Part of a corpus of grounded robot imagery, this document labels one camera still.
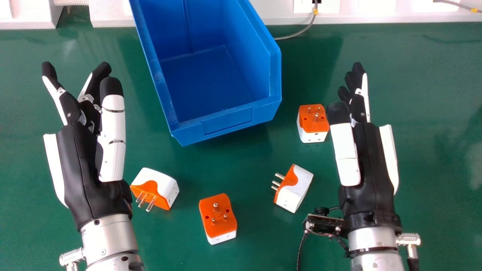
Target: blue storage box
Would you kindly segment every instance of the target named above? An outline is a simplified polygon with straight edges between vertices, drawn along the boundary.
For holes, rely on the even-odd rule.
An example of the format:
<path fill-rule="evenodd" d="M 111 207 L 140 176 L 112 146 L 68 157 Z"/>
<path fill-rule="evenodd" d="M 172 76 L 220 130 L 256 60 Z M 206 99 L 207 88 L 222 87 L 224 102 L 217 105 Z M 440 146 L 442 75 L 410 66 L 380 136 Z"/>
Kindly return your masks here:
<path fill-rule="evenodd" d="M 182 146 L 273 119 L 281 52 L 249 0 L 130 0 L 172 136 Z"/>

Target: robotic hand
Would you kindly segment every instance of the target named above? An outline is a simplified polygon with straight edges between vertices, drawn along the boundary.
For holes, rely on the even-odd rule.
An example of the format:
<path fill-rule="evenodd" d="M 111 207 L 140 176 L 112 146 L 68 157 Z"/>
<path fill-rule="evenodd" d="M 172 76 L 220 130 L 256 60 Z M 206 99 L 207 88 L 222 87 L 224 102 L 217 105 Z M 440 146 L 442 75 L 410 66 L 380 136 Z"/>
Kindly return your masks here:
<path fill-rule="evenodd" d="M 328 217 L 334 207 L 317 208 L 304 221 L 308 233 L 334 238 L 351 258 L 352 271 L 403 271 L 398 246 L 407 246 L 410 271 L 418 271 L 416 233 L 402 233 L 395 213 L 399 185 L 398 162 L 391 125 L 370 122 L 368 78 L 360 63 L 345 77 L 341 101 L 327 108 L 341 186 L 343 219 Z"/>
<path fill-rule="evenodd" d="M 54 67 L 42 63 L 42 80 L 54 99 L 64 127 L 44 135 L 55 193 L 70 209 L 83 247 L 60 256 L 77 271 L 143 271 L 131 223 L 132 196 L 122 179 L 125 113 L 122 86 L 103 62 L 76 99 L 59 83 Z"/>

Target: orange and white plug adapter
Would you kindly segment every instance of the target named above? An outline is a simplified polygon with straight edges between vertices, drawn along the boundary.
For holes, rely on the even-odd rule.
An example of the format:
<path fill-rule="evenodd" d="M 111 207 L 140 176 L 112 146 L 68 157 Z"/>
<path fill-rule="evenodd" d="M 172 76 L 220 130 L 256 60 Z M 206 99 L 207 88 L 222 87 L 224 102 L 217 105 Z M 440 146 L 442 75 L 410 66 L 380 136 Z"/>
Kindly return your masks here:
<path fill-rule="evenodd" d="M 150 212 L 154 205 L 164 210 L 170 210 L 179 194 L 176 180 L 146 167 L 141 169 L 135 177 L 131 190 L 139 207 L 142 207 L 144 203 L 149 203 L 146 212 Z"/>
<path fill-rule="evenodd" d="M 300 106 L 296 124 L 303 143 L 323 142 L 330 130 L 325 108 L 321 104 Z"/>
<path fill-rule="evenodd" d="M 305 198 L 313 173 L 292 164 L 286 176 L 279 173 L 275 173 L 274 176 L 282 180 L 281 183 L 272 181 L 271 188 L 276 191 L 274 203 L 294 214 Z"/>
<path fill-rule="evenodd" d="M 199 211 L 210 244 L 219 244 L 236 237 L 238 223 L 228 195 L 223 193 L 200 200 Z"/>

